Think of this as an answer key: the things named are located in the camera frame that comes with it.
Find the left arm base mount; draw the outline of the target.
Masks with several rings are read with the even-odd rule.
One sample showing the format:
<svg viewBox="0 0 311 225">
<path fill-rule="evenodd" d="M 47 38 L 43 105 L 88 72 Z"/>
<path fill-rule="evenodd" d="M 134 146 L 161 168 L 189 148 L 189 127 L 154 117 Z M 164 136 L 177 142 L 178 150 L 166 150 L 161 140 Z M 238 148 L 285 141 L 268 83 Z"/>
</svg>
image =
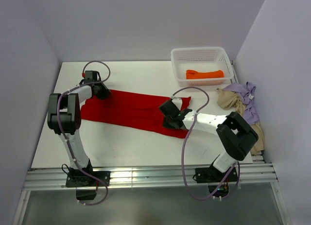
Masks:
<svg viewBox="0 0 311 225">
<path fill-rule="evenodd" d="M 109 186 L 110 171 L 94 171 L 91 173 L 94 177 L 103 181 L 93 179 L 79 170 L 74 170 L 73 174 L 67 173 L 66 188 L 76 189 L 76 199 L 78 201 L 90 202 L 97 196 L 99 187 Z"/>
</svg>

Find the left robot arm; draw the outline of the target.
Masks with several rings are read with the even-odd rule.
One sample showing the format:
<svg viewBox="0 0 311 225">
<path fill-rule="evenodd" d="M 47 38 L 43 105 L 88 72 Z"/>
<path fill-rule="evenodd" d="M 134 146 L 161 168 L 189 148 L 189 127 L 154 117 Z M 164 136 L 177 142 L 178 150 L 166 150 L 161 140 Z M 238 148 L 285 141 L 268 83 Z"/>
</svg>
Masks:
<svg viewBox="0 0 311 225">
<path fill-rule="evenodd" d="M 48 127 L 62 140 L 69 156 L 69 165 L 63 170 L 67 183 L 74 186 L 92 186 L 95 183 L 109 185 L 109 171 L 93 171 L 91 161 L 82 145 L 79 129 L 82 116 L 80 103 L 90 98 L 104 100 L 111 95 L 103 84 L 98 71 L 87 70 L 82 73 L 80 83 L 64 94 L 52 93 L 48 101 Z"/>
</svg>

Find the red t-shirt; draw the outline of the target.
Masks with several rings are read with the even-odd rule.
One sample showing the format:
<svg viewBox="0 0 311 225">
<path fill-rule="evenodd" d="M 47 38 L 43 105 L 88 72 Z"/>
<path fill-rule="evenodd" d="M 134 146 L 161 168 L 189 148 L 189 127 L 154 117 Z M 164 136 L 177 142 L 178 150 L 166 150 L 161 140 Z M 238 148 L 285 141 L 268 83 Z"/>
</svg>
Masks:
<svg viewBox="0 0 311 225">
<path fill-rule="evenodd" d="M 104 100 L 97 97 L 87 99 L 81 107 L 83 120 L 115 124 L 159 133 L 169 137 L 186 137 L 186 130 L 163 126 L 164 115 L 159 107 L 169 97 L 111 90 Z"/>
</svg>

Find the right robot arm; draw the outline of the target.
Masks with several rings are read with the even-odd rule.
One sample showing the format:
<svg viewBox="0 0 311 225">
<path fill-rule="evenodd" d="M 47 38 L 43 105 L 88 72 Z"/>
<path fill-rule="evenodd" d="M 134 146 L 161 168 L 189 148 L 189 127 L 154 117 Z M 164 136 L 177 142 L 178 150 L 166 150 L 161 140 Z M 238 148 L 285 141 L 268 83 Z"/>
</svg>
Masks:
<svg viewBox="0 0 311 225">
<path fill-rule="evenodd" d="M 231 166 L 245 159 L 258 141 L 258 134 L 237 112 L 231 112 L 229 115 L 211 115 L 188 108 L 182 110 L 180 103 L 181 99 L 169 99 L 159 110 L 164 115 L 164 127 L 187 131 L 182 146 L 182 164 L 186 143 L 193 130 L 217 135 L 224 150 L 213 161 L 210 175 L 215 181 L 223 180 Z"/>
</svg>

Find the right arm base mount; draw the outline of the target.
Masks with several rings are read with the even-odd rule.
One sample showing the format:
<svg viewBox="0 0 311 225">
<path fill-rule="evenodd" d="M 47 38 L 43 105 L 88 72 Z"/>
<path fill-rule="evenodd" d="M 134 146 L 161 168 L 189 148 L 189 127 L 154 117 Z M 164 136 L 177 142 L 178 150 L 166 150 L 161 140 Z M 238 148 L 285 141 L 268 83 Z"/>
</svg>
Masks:
<svg viewBox="0 0 311 225">
<path fill-rule="evenodd" d="M 210 198 L 218 198 L 220 201 L 233 194 L 240 184 L 241 165 L 234 163 L 226 172 L 221 173 L 213 166 L 208 168 L 195 168 L 195 174 L 192 179 L 198 183 L 217 183 L 217 185 L 208 186 Z"/>
</svg>

